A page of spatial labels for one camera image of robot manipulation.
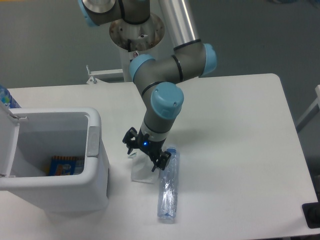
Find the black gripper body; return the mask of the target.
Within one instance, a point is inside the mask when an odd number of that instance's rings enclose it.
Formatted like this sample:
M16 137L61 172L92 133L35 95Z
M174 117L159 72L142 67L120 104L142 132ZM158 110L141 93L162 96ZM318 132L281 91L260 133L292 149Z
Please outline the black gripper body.
M139 132L137 137L137 149L152 158L159 158L165 140L165 138L162 140L152 140L147 133L143 134L142 132Z

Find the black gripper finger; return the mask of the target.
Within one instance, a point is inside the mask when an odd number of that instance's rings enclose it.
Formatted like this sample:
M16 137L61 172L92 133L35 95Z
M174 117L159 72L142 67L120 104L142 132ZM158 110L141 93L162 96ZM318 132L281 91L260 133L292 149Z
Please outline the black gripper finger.
M172 154L170 152L162 150L157 153L150 153L149 158L153 163L151 171L154 172L156 169L164 171L170 162L171 155Z
M131 154L133 149L138 148L138 132L134 127L131 127L124 135L122 143L127 147L127 154Z

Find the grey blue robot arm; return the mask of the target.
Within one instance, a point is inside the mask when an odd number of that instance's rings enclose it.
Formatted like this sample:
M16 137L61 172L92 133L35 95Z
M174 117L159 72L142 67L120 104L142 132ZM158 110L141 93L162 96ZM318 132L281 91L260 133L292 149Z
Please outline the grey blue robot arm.
M89 26L110 24L110 37L129 57L123 72L146 107L140 129L130 128L123 143L164 170L171 154L162 147L184 101L178 84L217 67L213 47L201 41L187 0L161 0L162 18L151 12L148 0L80 0L78 5Z

